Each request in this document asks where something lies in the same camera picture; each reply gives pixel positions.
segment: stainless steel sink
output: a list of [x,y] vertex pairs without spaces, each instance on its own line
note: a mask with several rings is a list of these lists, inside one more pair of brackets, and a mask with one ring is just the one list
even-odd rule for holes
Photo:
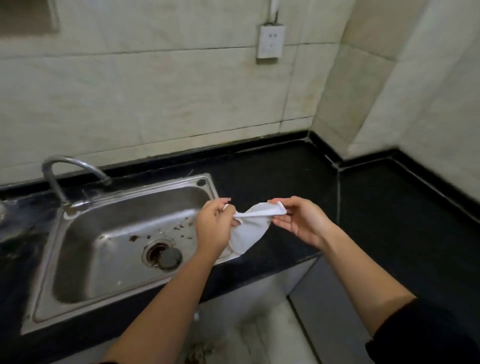
[[[217,198],[210,175],[99,196],[70,217],[58,210],[25,314],[22,333],[43,328],[168,282],[164,249],[195,253],[195,218]],[[238,257],[227,248],[216,264]]]

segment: wall socket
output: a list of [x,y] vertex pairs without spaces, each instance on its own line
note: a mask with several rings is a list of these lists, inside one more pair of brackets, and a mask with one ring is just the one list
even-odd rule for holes
[[280,58],[285,38],[284,25],[262,25],[258,41],[257,58]]

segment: left hand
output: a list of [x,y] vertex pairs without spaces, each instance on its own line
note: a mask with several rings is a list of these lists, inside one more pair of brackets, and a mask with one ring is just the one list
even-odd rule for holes
[[207,201],[197,216],[197,252],[206,253],[218,259],[227,247],[230,239],[230,227],[236,226],[233,218],[236,209],[233,205],[225,204],[230,198],[218,198]]

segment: white towel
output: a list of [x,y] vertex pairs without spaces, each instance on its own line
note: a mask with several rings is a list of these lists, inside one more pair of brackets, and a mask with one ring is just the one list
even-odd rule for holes
[[236,212],[233,218],[240,225],[231,228],[228,242],[230,248],[237,254],[243,254],[265,234],[272,216],[286,213],[287,210],[281,202],[277,202],[276,205],[261,202],[250,207],[246,212]]

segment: tiled wall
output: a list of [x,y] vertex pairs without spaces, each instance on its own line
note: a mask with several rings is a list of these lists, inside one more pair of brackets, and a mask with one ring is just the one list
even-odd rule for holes
[[480,202],[480,36],[401,138],[400,148]]
[[312,126],[340,155],[349,156],[426,3],[356,1]]
[[402,145],[415,143],[417,128],[405,133],[415,125],[479,31],[480,1],[430,0],[365,123],[347,146],[347,157],[396,147],[400,140]]
[[257,65],[268,4],[56,0],[59,32],[0,34],[0,184],[51,154],[103,166],[308,129],[354,0],[282,0],[284,56]]

